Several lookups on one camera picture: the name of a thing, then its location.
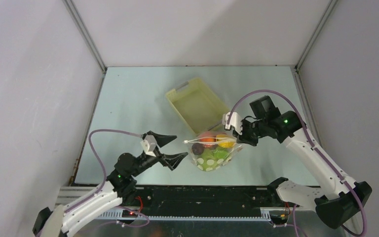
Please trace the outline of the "clear dotted zip bag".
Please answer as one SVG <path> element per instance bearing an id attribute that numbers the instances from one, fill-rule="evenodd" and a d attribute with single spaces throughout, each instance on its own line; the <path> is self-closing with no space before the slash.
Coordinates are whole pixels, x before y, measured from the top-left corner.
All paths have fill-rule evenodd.
<path id="1" fill-rule="evenodd" d="M 227 165 L 244 148 L 220 124 L 200 132 L 192 139 L 184 140 L 183 144 L 188 149 L 192 164 L 203 172 Z"/>

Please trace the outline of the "orange peach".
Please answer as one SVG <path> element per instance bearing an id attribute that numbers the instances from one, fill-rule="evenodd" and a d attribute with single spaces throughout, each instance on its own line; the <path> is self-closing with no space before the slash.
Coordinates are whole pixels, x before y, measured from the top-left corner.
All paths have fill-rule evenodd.
<path id="1" fill-rule="evenodd" d="M 211 131 L 201 133 L 198 138 L 199 143 L 206 147 L 214 146 L 216 142 L 216 136 Z"/>

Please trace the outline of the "yellow banana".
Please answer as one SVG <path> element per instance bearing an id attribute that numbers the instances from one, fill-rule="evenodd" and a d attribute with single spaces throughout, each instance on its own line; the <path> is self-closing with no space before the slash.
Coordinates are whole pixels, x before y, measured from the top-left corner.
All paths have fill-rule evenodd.
<path id="1" fill-rule="evenodd" d="M 218 134 L 216 135 L 217 145 L 222 148 L 232 148 L 236 144 L 236 139 L 228 134 Z"/>

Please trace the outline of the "green leaf vegetable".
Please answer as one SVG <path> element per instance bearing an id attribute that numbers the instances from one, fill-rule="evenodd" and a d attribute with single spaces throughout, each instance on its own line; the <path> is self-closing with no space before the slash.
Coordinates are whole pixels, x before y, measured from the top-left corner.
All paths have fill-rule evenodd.
<path id="1" fill-rule="evenodd" d="M 229 154 L 230 154 L 230 152 L 227 149 L 222 148 L 222 147 L 217 147 L 213 151 L 213 155 L 214 155 L 216 160 L 220 160 L 220 159 L 225 160 L 229 156 Z"/>

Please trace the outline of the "green cabbage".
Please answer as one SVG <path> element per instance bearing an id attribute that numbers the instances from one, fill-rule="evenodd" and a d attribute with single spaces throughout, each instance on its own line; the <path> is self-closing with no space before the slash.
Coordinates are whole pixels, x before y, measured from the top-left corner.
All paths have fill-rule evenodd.
<path id="1" fill-rule="evenodd" d="M 195 166 L 205 172 L 217 169 L 224 162 L 223 158 L 217 158 L 210 150 L 205 150 L 196 160 Z"/>

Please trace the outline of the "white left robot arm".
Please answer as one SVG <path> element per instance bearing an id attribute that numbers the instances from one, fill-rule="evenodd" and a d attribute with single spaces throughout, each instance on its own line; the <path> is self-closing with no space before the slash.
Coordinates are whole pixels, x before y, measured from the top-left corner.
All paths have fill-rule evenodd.
<path id="1" fill-rule="evenodd" d="M 36 218 L 32 232 L 36 237 L 72 237 L 86 224 L 104 212 L 123 205 L 132 205 L 136 199 L 136 177 L 160 163 L 171 171 L 176 169 L 187 152 L 167 155 L 160 148 L 174 141 L 176 135 L 161 135 L 148 131 L 144 134 L 123 132 L 141 139 L 143 149 L 139 156 L 121 154 L 111 173 L 103 171 L 103 181 L 87 194 L 54 210 L 46 207 Z"/>

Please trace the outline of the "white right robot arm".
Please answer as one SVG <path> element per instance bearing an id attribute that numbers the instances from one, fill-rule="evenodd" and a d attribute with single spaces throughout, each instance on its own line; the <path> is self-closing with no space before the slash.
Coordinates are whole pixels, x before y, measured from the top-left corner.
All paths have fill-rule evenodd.
<path id="1" fill-rule="evenodd" d="M 316 212 L 328 227 L 337 229 L 358 212 L 363 212 L 372 188 L 357 182 L 343 171 L 312 136 L 298 109 L 280 113 L 269 96 L 250 103 L 253 121 L 241 118 L 234 109 L 223 117 L 226 130 L 232 130 L 238 143 L 257 146 L 259 139 L 270 137 L 295 153 L 317 181 L 319 187 L 294 183 L 280 177 L 268 186 L 267 200 L 273 206 L 284 202 L 300 205 Z"/>

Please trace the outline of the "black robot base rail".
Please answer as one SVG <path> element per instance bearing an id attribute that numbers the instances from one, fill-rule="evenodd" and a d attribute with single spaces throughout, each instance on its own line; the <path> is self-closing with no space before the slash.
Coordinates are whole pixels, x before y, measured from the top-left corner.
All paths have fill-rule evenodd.
<path id="1" fill-rule="evenodd" d="M 122 205 L 151 218 L 261 218 L 266 208 L 293 208 L 266 186 L 136 185 Z"/>

